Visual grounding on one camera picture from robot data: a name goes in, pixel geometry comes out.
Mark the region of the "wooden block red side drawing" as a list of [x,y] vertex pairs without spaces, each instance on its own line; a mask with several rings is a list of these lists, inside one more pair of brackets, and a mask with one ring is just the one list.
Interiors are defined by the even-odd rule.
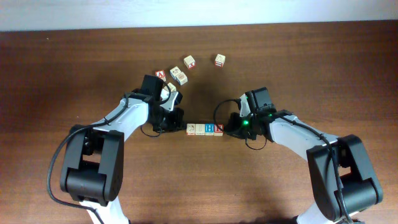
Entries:
[[186,133],[189,136],[196,135],[196,124],[188,123],[186,128]]

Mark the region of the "red E wooden block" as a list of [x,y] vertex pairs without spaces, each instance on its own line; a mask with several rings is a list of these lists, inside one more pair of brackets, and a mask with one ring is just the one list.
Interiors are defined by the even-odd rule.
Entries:
[[223,135],[223,125],[222,124],[214,124],[214,136],[222,136]]

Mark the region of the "green R wooden block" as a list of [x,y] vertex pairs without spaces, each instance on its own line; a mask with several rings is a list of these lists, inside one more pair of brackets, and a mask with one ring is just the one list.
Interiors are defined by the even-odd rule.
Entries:
[[195,134],[199,136],[205,135],[205,124],[196,124]]

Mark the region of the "blue H wooden block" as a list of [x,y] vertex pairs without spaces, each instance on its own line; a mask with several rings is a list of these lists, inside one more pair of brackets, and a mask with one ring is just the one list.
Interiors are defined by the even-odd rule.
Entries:
[[205,135],[206,136],[213,136],[215,133],[215,125],[214,124],[205,124]]

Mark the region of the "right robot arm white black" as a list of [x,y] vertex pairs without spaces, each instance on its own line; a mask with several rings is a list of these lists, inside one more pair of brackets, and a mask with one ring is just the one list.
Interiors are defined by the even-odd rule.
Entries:
[[353,215],[383,200],[383,191],[362,140],[319,131],[288,110],[276,110],[267,88],[235,98],[225,134],[287,147],[307,164],[314,203],[294,223],[354,223]]

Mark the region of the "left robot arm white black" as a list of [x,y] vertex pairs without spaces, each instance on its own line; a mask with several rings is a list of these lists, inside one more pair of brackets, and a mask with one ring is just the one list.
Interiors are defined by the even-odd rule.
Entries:
[[90,125],[75,125],[59,145],[65,149],[60,188],[93,223],[129,223],[118,194],[123,182],[124,143],[143,124],[156,136],[185,129],[182,94],[163,80],[145,75],[140,88],[125,93],[119,105]]

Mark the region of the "plain wooden block bird drawing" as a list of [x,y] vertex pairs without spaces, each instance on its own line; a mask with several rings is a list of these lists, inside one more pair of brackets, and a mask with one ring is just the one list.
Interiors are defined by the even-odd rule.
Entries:
[[176,86],[174,84],[168,83],[167,86],[170,88],[171,92],[177,91],[177,88],[176,88]]

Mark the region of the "red A wooden block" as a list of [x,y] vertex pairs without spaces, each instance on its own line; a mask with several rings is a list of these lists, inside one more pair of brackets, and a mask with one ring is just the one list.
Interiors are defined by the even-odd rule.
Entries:
[[166,74],[165,74],[165,72],[163,71],[163,70],[158,70],[158,71],[155,71],[155,75],[159,78],[159,79],[161,79],[162,81],[166,81]]

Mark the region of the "plain wooden block drawing top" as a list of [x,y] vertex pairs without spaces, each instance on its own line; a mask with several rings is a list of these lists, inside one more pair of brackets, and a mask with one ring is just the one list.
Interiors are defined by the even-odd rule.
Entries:
[[180,72],[175,77],[179,85],[184,85],[186,82],[188,82],[188,78],[184,72]]

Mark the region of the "plain wooden block with blue side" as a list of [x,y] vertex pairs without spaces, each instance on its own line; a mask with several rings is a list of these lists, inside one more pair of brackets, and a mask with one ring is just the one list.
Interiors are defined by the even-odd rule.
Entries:
[[177,75],[180,74],[182,71],[178,67],[173,67],[170,69],[170,76],[175,80]]

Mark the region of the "red Y wooden block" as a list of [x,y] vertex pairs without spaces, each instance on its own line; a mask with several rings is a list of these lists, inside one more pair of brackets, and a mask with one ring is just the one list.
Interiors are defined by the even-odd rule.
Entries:
[[185,58],[183,59],[183,62],[184,62],[185,66],[186,66],[188,69],[192,69],[193,67],[196,66],[196,61],[195,61],[195,59],[194,59],[191,55],[185,57]]

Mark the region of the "red I wooden block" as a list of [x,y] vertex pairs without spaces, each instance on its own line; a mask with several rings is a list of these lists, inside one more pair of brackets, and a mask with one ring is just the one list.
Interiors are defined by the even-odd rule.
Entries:
[[221,54],[217,54],[215,57],[215,65],[218,67],[223,67],[226,61],[226,57]]

